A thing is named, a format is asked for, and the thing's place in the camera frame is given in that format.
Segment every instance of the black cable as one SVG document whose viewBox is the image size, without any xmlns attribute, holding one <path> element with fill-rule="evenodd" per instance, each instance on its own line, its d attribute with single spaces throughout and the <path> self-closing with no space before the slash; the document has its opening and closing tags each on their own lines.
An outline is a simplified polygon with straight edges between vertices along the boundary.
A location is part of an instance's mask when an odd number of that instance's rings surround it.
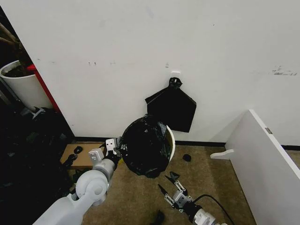
<svg viewBox="0 0 300 225">
<path fill-rule="evenodd" d="M 229 216 L 229 214 L 226 212 L 226 210 L 224 209 L 224 207 L 217 201 L 217 199 L 215 199 L 213 196 L 211 195 L 201 195 L 199 197 L 197 197 L 193 203 L 197 202 L 199 199 L 203 198 L 203 197 L 209 197 L 211 198 L 212 200 L 214 200 L 220 207 L 221 209 L 224 211 L 224 213 L 226 214 L 226 216 L 228 217 L 228 219 L 230 220 L 230 222 L 232 223 L 232 225 L 235 225 L 233 220 L 231 219 L 231 217 Z"/>
</svg>

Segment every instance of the brown carpet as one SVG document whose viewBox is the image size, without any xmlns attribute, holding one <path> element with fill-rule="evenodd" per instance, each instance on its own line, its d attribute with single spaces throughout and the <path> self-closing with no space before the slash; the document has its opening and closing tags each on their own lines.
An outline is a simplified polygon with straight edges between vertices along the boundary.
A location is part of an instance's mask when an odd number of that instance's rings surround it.
<svg viewBox="0 0 300 225">
<path fill-rule="evenodd" d="M 286 152 L 300 169 L 300 151 L 288 150 Z"/>
<path fill-rule="evenodd" d="M 170 171 L 180 174 L 180 182 L 194 199 L 202 194 L 210 194 L 221 202 L 236 225 L 255 225 L 230 161 L 210 159 L 211 153 L 224 150 L 176 146 L 167 170 L 156 179 L 137 176 L 121 162 L 114 173 L 106 201 L 88 210 L 83 225 L 148 225 L 154 221 L 158 210 L 165 214 L 164 225 L 191 224 L 185 213 L 171 208 L 158 188 L 160 184 L 169 195 L 175 193 L 176 187 L 164 177 L 169 176 Z M 192 161 L 185 162 L 182 159 L 184 154 L 190 154 Z M 219 223 L 230 225 L 225 214 L 211 199 L 203 198 L 198 204 L 215 216 Z"/>
</svg>

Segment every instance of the white plant pot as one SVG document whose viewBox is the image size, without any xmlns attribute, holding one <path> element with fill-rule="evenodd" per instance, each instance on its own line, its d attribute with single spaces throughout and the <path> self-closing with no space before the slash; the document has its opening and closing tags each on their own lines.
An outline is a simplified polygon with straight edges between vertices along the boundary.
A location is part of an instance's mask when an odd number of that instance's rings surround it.
<svg viewBox="0 0 300 225">
<path fill-rule="evenodd" d="M 20 65 L 20 62 L 11 62 L 0 69 L 0 77 L 8 84 L 23 104 L 31 109 L 34 107 L 53 108 L 48 96 L 44 92 L 35 74 L 24 77 L 7 77 L 5 74 Z"/>
</svg>

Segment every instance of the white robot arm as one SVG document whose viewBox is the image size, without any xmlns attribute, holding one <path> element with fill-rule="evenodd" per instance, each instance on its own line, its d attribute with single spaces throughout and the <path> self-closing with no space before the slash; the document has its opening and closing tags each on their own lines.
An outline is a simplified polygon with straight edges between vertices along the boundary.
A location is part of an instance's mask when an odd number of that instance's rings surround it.
<svg viewBox="0 0 300 225">
<path fill-rule="evenodd" d="M 94 166 L 80 176 L 76 183 L 76 193 L 58 199 L 34 225 L 80 225 L 85 212 L 92 205 L 98 206 L 104 202 L 120 159 L 115 149 L 116 139 L 106 140 L 106 146 L 105 157 L 100 148 L 89 152 Z"/>
<path fill-rule="evenodd" d="M 200 205 L 195 204 L 197 199 L 193 201 L 192 197 L 188 195 L 188 191 L 181 185 L 179 180 L 173 180 L 168 176 L 165 177 L 177 187 L 177 191 L 173 197 L 170 197 L 167 191 L 162 186 L 158 185 L 161 192 L 164 194 L 165 200 L 172 208 L 178 209 L 181 213 L 185 212 L 188 215 L 189 221 L 194 225 L 220 225 L 216 222 L 216 218 L 214 216 L 204 211 Z"/>
</svg>

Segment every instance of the black garbage bag hanging on wall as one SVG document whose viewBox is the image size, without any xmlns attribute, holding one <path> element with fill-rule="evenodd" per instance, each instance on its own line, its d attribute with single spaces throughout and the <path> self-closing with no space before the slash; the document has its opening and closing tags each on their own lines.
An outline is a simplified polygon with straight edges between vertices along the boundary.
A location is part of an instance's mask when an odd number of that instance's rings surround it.
<svg viewBox="0 0 300 225">
<path fill-rule="evenodd" d="M 137 175 L 158 177 L 168 166 L 172 153 L 166 134 L 166 125 L 152 115 L 131 123 L 121 140 L 121 153 L 127 167 Z"/>
<path fill-rule="evenodd" d="M 168 125 L 170 129 L 189 132 L 196 110 L 196 102 L 184 93 L 177 77 L 171 77 L 169 86 L 145 99 L 148 114 Z"/>
</svg>

